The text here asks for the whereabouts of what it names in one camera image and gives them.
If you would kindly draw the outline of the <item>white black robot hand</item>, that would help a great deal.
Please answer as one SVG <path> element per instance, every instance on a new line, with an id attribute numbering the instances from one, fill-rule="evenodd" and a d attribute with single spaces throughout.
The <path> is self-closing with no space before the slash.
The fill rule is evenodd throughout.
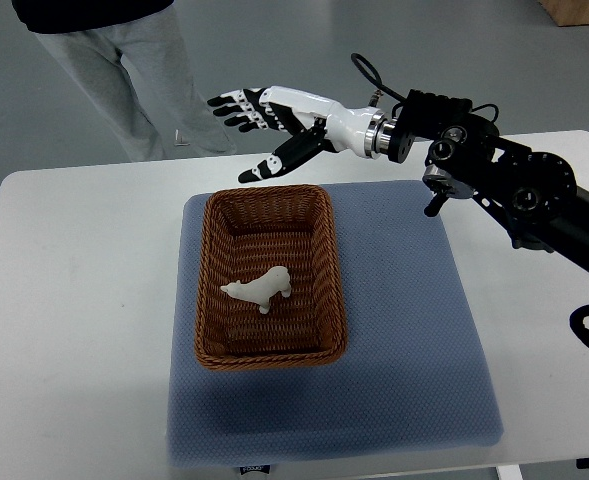
<path id="1" fill-rule="evenodd" d="M 290 135 L 266 159 L 239 174 L 241 183 L 284 176 L 323 151 L 379 156 L 375 134 L 386 115 L 376 107 L 350 109 L 336 100 L 282 86 L 232 90 L 207 104 L 226 126 L 242 133 L 271 129 Z"/>

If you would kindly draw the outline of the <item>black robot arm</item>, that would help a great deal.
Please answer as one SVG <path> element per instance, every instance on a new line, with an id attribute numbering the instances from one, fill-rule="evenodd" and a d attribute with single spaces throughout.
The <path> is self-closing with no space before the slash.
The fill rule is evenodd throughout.
<path id="1" fill-rule="evenodd" d="M 469 99 L 412 90 L 392 119 L 373 116 L 365 151 L 403 162 L 416 138 L 430 140 L 424 182 L 428 216 L 449 198 L 471 198 L 514 248 L 557 252 L 589 273 L 589 191 L 560 156 L 500 136 Z"/>

